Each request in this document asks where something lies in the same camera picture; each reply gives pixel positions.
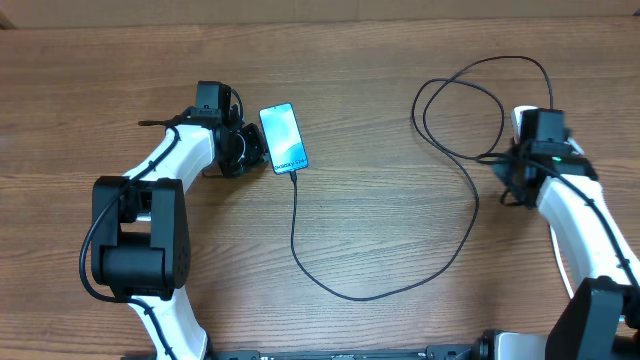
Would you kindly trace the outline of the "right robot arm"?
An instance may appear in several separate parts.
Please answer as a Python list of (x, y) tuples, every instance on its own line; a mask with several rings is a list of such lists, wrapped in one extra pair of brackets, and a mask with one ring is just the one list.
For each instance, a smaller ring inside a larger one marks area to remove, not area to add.
[(517, 204), (547, 221), (576, 284), (546, 336), (489, 330), (471, 347), (473, 359), (636, 359), (639, 259), (609, 212), (598, 176), (570, 137), (560, 110), (519, 106), (511, 115), (512, 147), (495, 174)]

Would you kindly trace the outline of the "white power strip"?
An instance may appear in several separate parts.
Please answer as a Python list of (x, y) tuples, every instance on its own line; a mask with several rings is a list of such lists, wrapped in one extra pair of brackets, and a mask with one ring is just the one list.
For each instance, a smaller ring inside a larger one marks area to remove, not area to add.
[(582, 147), (570, 136), (565, 127), (564, 113), (560, 110), (538, 108), (532, 105), (515, 107), (511, 112), (514, 143), (526, 140), (562, 143), (573, 155), (583, 155)]

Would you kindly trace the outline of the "Samsung Galaxy smartphone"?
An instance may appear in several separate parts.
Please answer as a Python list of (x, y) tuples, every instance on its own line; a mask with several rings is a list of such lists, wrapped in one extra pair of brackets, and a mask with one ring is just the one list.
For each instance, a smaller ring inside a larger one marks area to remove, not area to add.
[(309, 165), (294, 108), (283, 103), (261, 109), (259, 117), (275, 174), (285, 174)]

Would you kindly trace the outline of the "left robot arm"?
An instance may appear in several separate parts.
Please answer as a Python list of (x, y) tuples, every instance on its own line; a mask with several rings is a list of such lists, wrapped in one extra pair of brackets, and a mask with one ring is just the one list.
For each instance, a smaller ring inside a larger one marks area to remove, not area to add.
[(154, 358), (213, 359), (186, 291), (191, 243), (185, 194), (211, 166), (236, 178), (262, 166), (268, 149), (259, 128), (245, 123), (238, 92), (217, 81), (199, 82), (194, 105), (158, 124), (165, 137), (143, 162), (94, 183), (79, 276), (92, 297), (136, 312)]

